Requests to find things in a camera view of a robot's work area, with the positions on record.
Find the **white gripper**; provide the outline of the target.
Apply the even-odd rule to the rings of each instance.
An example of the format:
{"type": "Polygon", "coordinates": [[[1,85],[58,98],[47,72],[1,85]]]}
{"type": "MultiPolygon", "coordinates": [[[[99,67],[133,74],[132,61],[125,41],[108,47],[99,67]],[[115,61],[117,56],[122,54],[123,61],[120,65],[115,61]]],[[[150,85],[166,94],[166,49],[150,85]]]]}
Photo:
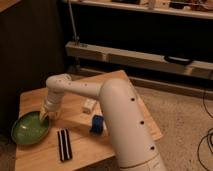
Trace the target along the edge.
{"type": "Polygon", "coordinates": [[[60,103],[52,103],[47,99],[44,100],[44,103],[41,106],[39,119],[44,121],[47,117],[50,119],[56,120],[60,116],[60,103]]]}

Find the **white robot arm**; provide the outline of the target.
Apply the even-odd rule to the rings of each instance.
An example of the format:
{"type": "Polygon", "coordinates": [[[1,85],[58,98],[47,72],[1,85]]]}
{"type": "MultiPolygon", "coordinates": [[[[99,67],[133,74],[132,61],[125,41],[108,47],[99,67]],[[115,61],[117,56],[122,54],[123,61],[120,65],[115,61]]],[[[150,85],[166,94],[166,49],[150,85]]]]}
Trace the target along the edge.
{"type": "Polygon", "coordinates": [[[46,87],[41,120],[60,109],[66,92],[98,100],[120,171],[167,171],[128,81],[79,82],[60,74],[48,77],[46,87]]]}

